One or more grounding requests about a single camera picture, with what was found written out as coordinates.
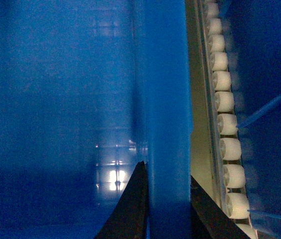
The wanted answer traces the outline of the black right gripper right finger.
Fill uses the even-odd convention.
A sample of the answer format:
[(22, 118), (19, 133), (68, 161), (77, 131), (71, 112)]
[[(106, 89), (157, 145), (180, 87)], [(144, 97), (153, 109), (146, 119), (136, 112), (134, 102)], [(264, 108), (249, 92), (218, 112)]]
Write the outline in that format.
[(247, 239), (245, 234), (218, 207), (191, 177), (191, 224), (193, 239)]

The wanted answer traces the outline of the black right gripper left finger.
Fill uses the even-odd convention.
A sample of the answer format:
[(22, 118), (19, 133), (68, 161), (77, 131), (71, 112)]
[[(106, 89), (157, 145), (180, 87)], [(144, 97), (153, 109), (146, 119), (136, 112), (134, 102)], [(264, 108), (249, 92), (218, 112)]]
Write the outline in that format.
[(145, 239), (148, 217), (148, 174), (138, 162), (113, 212), (96, 239)]

